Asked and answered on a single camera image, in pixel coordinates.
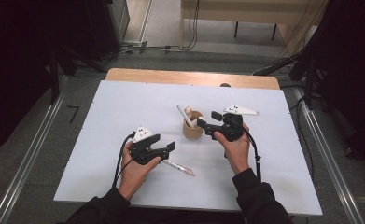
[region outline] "black sleeve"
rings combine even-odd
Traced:
[[[237,202],[248,223],[292,223],[284,206],[275,200],[272,187],[260,183],[252,169],[247,169],[232,179],[237,188]]]
[[[83,204],[65,223],[117,223],[128,206],[130,202],[121,196],[118,189],[111,189],[104,198],[94,197]]]

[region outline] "brown cup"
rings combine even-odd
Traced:
[[[202,113],[200,113],[199,111],[192,111],[192,115],[190,120],[194,121],[195,119],[199,118],[202,116]],[[199,138],[202,136],[203,134],[203,129],[200,127],[197,128],[191,128],[188,123],[183,120],[183,134],[185,135],[185,137],[187,138]]]

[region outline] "pen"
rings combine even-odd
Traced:
[[[176,106],[176,108],[178,108],[179,112],[181,113],[181,115],[183,116],[183,118],[185,119],[185,121],[188,123],[188,125],[191,127],[191,128],[194,128],[194,125],[193,123],[191,122],[191,120],[188,118],[188,115],[186,115],[185,111],[183,111],[181,109],[181,107],[179,107],[179,105]]]
[[[174,163],[172,161],[168,161],[168,160],[164,160],[162,162],[164,162],[165,164],[167,164],[167,165],[169,165],[169,166],[177,169],[178,171],[180,171],[180,172],[182,172],[182,173],[184,173],[186,175],[196,176],[196,174],[193,173],[193,171],[190,168],[188,168],[188,167],[181,166],[179,164],[176,164],[176,163]]]

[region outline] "white board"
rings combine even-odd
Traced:
[[[211,111],[240,105],[259,116],[243,116],[261,156],[262,181],[292,215],[322,215],[288,105],[282,91],[102,81],[54,197],[59,202],[87,202],[111,188],[120,146],[139,126],[160,133],[153,148],[176,141],[170,161],[187,166],[195,177],[159,164],[134,195],[132,205],[180,209],[239,211],[233,172],[223,147],[203,134],[182,133],[176,105],[190,105],[208,123]],[[255,171],[254,150],[249,164]]]

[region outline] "desk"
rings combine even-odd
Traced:
[[[293,55],[311,28],[321,21],[327,3],[328,0],[200,0],[198,19],[278,24],[288,53]],[[180,48],[184,19],[194,19],[196,5],[197,0],[181,0]]]
[[[224,82],[235,86],[216,87]],[[206,135],[186,139],[176,109],[177,104],[190,104],[217,123],[210,119],[212,110],[221,112],[224,106],[237,104],[260,112],[259,116],[244,116],[244,120],[262,156],[263,181],[272,185],[277,200],[293,215],[321,215],[284,93],[275,89],[278,85],[273,77],[111,69],[95,94],[54,200],[86,202],[105,195],[113,182],[122,140],[142,125],[161,134],[154,148],[176,141],[170,160],[193,169],[196,177],[160,164],[134,195],[132,205],[239,211],[223,148]],[[249,162],[254,164],[253,150]]]

